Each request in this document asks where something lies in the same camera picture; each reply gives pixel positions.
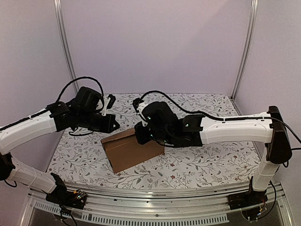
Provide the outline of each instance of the white cable tie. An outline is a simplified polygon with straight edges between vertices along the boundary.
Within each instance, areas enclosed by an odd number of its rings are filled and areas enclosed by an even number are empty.
[[[34,168],[32,168],[32,169],[34,170],[35,176],[34,176],[34,179],[32,180],[32,182],[28,185],[29,187],[34,183],[34,181],[37,178],[37,171]]]

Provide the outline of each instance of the perforated metal strip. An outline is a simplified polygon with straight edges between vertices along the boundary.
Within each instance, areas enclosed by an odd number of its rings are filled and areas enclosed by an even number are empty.
[[[59,215],[61,210],[55,204],[41,202],[36,200],[34,207],[49,213]],[[74,216],[76,220],[86,221],[99,225],[106,226],[209,226],[227,223],[227,214],[215,215],[212,217],[192,218],[192,219],[163,219],[163,220],[148,220],[148,219],[128,219],[128,218],[114,218],[101,216],[94,213],[82,212],[81,218]]]

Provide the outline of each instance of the brown box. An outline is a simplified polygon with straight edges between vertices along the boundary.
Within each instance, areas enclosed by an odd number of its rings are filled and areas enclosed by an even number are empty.
[[[134,128],[106,137],[102,144],[114,173],[164,153],[164,147],[154,141],[138,144]]]

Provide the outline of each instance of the patterned surface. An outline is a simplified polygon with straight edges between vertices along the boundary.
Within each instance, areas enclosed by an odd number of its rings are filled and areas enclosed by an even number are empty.
[[[133,127],[139,117],[135,114],[132,101],[141,95],[117,94],[113,108],[120,129]],[[180,106],[189,110],[203,110],[212,115],[237,115],[226,95],[171,94]],[[166,99],[151,94],[147,103]],[[185,113],[169,103],[179,118]],[[101,145],[107,134],[94,133],[85,137],[71,137],[66,130],[48,172],[60,175],[65,181],[96,186],[162,189],[196,188],[245,182],[259,163],[252,142],[221,142],[203,147],[166,148],[165,154],[114,174]]]

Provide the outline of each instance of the wall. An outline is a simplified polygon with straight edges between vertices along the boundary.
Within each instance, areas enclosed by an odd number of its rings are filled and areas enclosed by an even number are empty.
[[[77,77],[99,79],[105,93],[232,91],[249,0],[65,0],[62,8]]]
[[[301,136],[301,2],[259,1],[250,55],[236,99],[242,113],[277,105],[284,121]],[[290,136],[292,147],[300,144]],[[282,185],[296,225],[301,225],[301,152],[281,168]]]
[[[52,0],[0,3],[0,125],[53,103],[69,81]],[[64,99],[74,96],[72,87]],[[45,170],[59,134],[46,135],[12,151],[28,165]],[[15,226],[28,188],[0,182],[0,225]]]

